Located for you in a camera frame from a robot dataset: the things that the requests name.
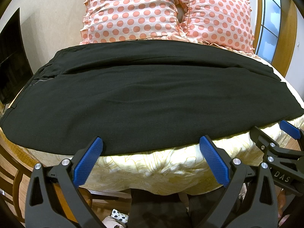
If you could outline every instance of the pillow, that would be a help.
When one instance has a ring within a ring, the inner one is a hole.
[[[180,36],[174,0],[85,0],[82,42]]]
[[[123,227],[126,227],[126,224],[128,222],[129,216],[126,214],[123,214],[121,212],[118,212],[116,209],[112,210],[112,218],[114,218],[119,224],[121,224]]]
[[[188,39],[253,53],[249,0],[178,0]]]

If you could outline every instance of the blue clamp pad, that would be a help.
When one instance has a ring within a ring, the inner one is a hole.
[[[280,122],[280,129],[289,134],[295,140],[299,140],[301,138],[300,130],[285,120]]]
[[[85,184],[102,149],[103,141],[97,137],[74,169],[73,184],[75,187]]]
[[[230,182],[229,169],[214,149],[215,145],[213,146],[205,136],[200,138],[199,144],[200,151],[205,157],[216,181],[227,187]]]

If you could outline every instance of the window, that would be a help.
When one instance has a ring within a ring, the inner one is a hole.
[[[262,0],[262,3],[262,24],[256,54],[271,63],[280,31],[281,1]]]

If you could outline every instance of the beige wall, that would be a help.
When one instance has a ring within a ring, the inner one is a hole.
[[[304,19],[297,9],[298,27],[292,59],[286,74],[286,80],[304,99]]]
[[[20,7],[25,52],[35,73],[63,48],[78,45],[84,0],[12,0],[0,19],[0,31]]]

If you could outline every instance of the black garment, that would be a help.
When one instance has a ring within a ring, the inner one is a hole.
[[[189,198],[189,215],[178,194],[159,196],[145,190],[131,189],[132,204],[128,228],[192,228],[199,227],[210,209],[218,202],[224,187]],[[240,206],[235,205],[227,218],[231,221]]]
[[[40,68],[0,120],[20,146],[102,155],[198,143],[301,116],[273,69],[220,48],[168,40],[75,46]]]
[[[191,228],[191,220],[178,194],[159,196],[131,189],[128,228]]]

